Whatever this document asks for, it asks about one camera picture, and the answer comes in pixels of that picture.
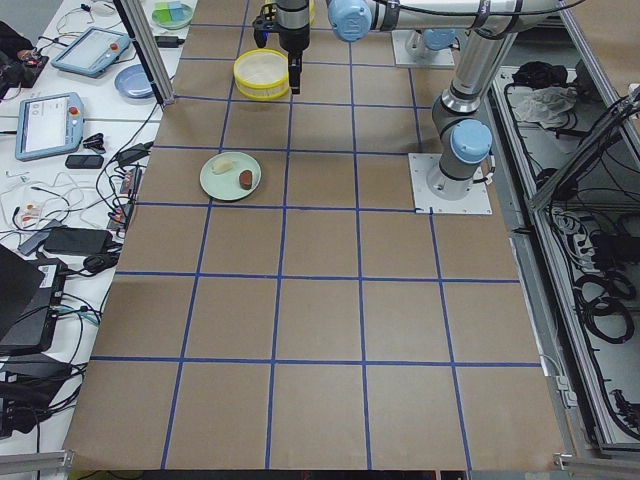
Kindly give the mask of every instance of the brown food item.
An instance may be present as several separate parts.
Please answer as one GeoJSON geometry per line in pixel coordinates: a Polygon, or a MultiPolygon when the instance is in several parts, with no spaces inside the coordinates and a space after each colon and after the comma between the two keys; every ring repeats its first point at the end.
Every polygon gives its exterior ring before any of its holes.
{"type": "Polygon", "coordinates": [[[240,186],[244,190],[251,190],[253,186],[253,172],[251,170],[243,170],[240,173],[240,186]]]}

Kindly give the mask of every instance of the power adapter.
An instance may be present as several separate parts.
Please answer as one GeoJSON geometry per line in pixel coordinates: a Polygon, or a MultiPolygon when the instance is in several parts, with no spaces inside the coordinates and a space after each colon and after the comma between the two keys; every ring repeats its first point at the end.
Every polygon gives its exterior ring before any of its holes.
{"type": "Polygon", "coordinates": [[[104,272],[108,268],[115,267],[118,263],[120,255],[115,253],[101,253],[98,255],[91,255],[84,259],[82,266],[89,273],[98,274],[104,272]]]}
{"type": "Polygon", "coordinates": [[[116,154],[115,160],[120,167],[126,167],[138,160],[143,159],[149,155],[149,149],[153,146],[153,142],[138,143],[133,147],[129,147],[116,154]]]}
{"type": "Polygon", "coordinates": [[[156,45],[158,45],[158,48],[178,48],[184,43],[184,39],[176,36],[160,35],[154,38],[156,39],[156,45]]]}

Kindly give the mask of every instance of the charger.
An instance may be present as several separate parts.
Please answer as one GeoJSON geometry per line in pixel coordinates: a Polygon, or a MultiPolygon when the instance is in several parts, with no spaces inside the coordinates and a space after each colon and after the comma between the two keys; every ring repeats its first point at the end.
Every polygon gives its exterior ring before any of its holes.
{"type": "Polygon", "coordinates": [[[153,142],[138,143],[133,147],[127,148],[116,154],[115,160],[120,167],[126,167],[138,160],[149,155],[149,149],[153,146],[153,142]]]}
{"type": "Polygon", "coordinates": [[[176,36],[160,35],[154,38],[156,39],[156,45],[158,45],[158,48],[178,48],[184,43],[183,38],[176,36]]]}

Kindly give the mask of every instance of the plate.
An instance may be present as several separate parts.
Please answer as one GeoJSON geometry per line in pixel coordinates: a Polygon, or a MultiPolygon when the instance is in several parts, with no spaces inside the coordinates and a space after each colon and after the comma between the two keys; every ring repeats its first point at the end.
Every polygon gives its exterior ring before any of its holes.
{"type": "Polygon", "coordinates": [[[200,171],[200,186],[216,200],[232,202],[240,200],[251,194],[260,183],[261,170],[258,162],[242,152],[224,152],[207,160],[200,171]],[[213,162],[219,158],[229,158],[233,161],[233,168],[221,174],[213,173],[213,162]],[[244,190],[240,186],[240,172],[251,170],[253,173],[253,185],[250,190],[244,190]]]}
{"type": "Polygon", "coordinates": [[[125,97],[147,98],[153,95],[151,84],[142,65],[125,68],[116,76],[114,84],[125,97]]]}
{"type": "Polygon", "coordinates": [[[156,25],[159,25],[162,28],[166,28],[167,30],[179,30],[191,23],[191,19],[193,18],[193,8],[183,3],[182,14],[184,15],[184,18],[182,20],[177,20],[177,21],[169,20],[167,22],[163,22],[161,20],[158,20],[158,14],[154,10],[153,13],[151,14],[151,20],[153,20],[156,23],[156,25]]]}

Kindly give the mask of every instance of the laptop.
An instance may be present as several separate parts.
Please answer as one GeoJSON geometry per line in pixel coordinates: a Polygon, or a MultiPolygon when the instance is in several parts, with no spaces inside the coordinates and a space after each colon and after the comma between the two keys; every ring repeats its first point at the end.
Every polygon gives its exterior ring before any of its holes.
{"type": "Polygon", "coordinates": [[[66,269],[57,258],[24,260],[0,245],[0,355],[47,350],[55,331],[66,269]]]}

